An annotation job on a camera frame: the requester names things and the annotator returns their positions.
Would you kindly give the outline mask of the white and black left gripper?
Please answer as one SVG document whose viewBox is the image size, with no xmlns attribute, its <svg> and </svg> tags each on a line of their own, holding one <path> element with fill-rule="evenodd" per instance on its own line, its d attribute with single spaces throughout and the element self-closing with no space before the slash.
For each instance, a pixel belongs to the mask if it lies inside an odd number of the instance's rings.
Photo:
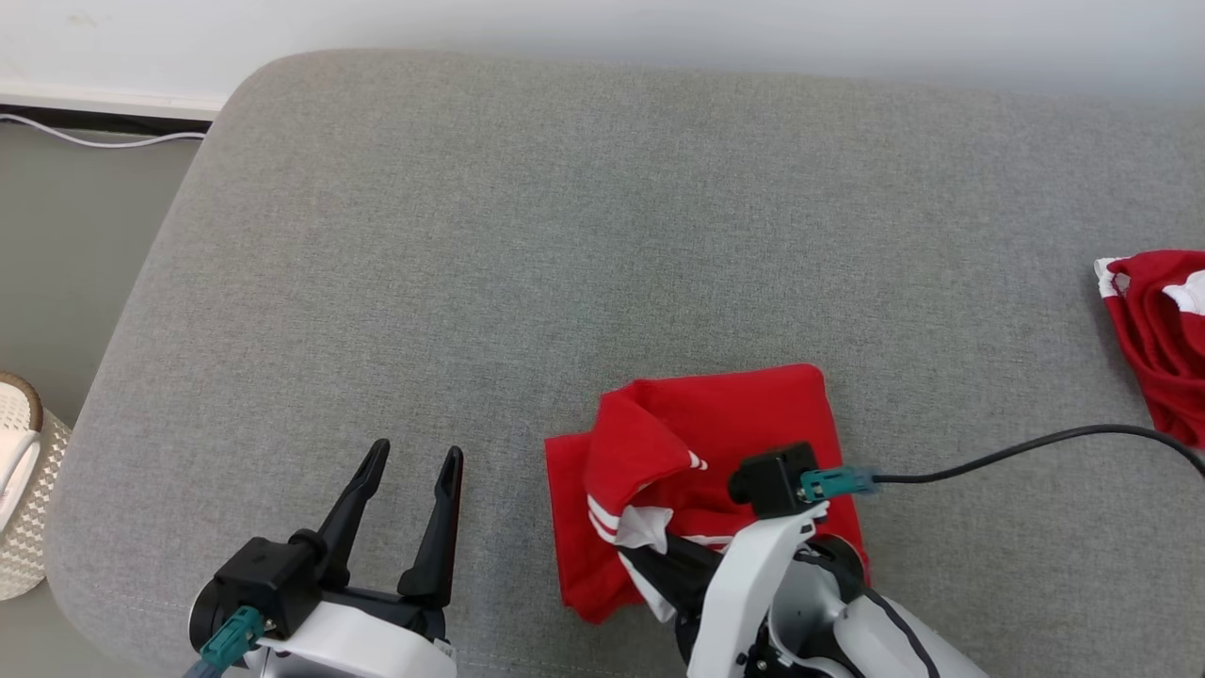
<svg viewBox="0 0 1205 678">
<path fill-rule="evenodd" d="M 374 441 L 368 454 L 329 509 L 318 535 L 327 544 L 327 565 L 345 566 L 362 515 L 378 493 L 390 442 Z M 396 580 L 396 595 L 408 605 L 443 608 L 455 579 L 464 454 L 449 447 L 434 488 L 435 503 L 412 566 Z M 228 677 L 246 667 L 254 677 L 455 677 L 457 653 L 446 639 L 429 638 L 348 605 L 321 602 L 287 637 L 254 606 L 227 613 L 217 583 L 202 588 L 189 617 L 189 638 L 198 658 L 190 677 Z"/>
</svg>

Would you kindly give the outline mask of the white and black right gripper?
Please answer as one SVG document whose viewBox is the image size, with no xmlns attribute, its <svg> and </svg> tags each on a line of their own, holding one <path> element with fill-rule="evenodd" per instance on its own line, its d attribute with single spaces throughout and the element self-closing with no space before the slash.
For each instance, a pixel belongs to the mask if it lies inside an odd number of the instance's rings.
<svg viewBox="0 0 1205 678">
<path fill-rule="evenodd" d="M 696 618 L 688 677 L 862 677 L 837 639 L 865 592 L 862 561 L 831 536 L 813 544 L 828 505 L 743 527 L 727 553 L 684 538 L 621 546 L 619 558 L 656 618 Z"/>
</svg>

